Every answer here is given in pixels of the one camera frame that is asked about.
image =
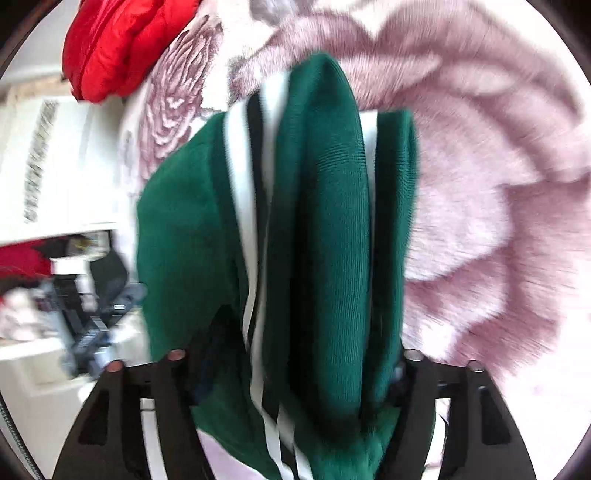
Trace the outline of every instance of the green ribbed fabric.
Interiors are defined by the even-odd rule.
[[[412,119],[378,114],[367,159],[334,60],[296,67],[273,103],[280,84],[215,115],[144,190],[138,274],[151,351],[185,347],[229,305],[235,332],[196,424],[269,480],[286,469],[310,478],[308,468],[316,480],[370,480],[398,419],[385,399],[400,356]]]

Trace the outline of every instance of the black stripe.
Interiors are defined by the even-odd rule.
[[[252,344],[252,336],[255,331],[256,313],[258,311],[261,294],[262,257],[265,244],[265,231],[267,229],[267,194],[262,183],[262,112],[259,94],[254,93],[246,106],[246,118],[248,133],[251,139],[252,181],[255,189],[256,206],[256,243],[258,250],[258,278],[255,304],[252,309],[251,322],[248,326],[248,345]]]
[[[294,474],[294,480],[300,480],[300,474],[297,471],[296,456],[291,453],[288,448],[283,444],[283,441],[279,441],[281,445],[281,461],[291,468],[291,472]]]
[[[277,423],[277,418],[279,417],[279,402],[275,396],[269,392],[269,388],[266,385],[263,385],[261,406],[273,421]]]

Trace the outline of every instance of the black cable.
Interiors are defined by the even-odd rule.
[[[12,416],[10,415],[10,412],[8,411],[8,407],[6,405],[6,402],[4,401],[4,397],[2,396],[2,392],[0,392],[0,414],[2,415],[4,422],[8,426],[8,430],[10,430],[10,434],[12,435],[12,438],[16,442],[18,449],[21,451],[22,456],[24,457],[29,468],[31,469],[31,472],[33,473],[33,476],[35,477],[35,479],[36,480],[46,480],[45,477],[43,476],[43,474],[41,473],[41,470],[39,469],[37,463],[33,459],[31,452],[29,452],[27,445],[25,445],[25,442],[23,441],[21,434],[18,431],[17,426],[14,424],[14,420],[12,419]]]

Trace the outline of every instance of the folded green clothing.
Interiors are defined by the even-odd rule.
[[[360,114],[338,64],[316,54],[212,117],[146,185],[152,355],[229,325],[193,417],[269,480],[378,469],[399,413],[385,400],[416,154],[411,114]]]

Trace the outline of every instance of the metal bolt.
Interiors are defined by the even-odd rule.
[[[167,358],[171,361],[171,362],[177,362],[178,360],[182,360],[183,358],[185,358],[185,355],[187,355],[185,353],[184,350],[181,350],[180,348],[177,348],[175,350],[171,350],[168,352]]]
[[[118,372],[124,367],[123,362],[121,360],[113,360],[110,364],[105,367],[109,373],[114,374]]]
[[[404,357],[411,362],[420,362],[425,356],[419,350],[405,350]]]
[[[467,367],[477,374],[484,371],[484,366],[476,360],[470,360]]]

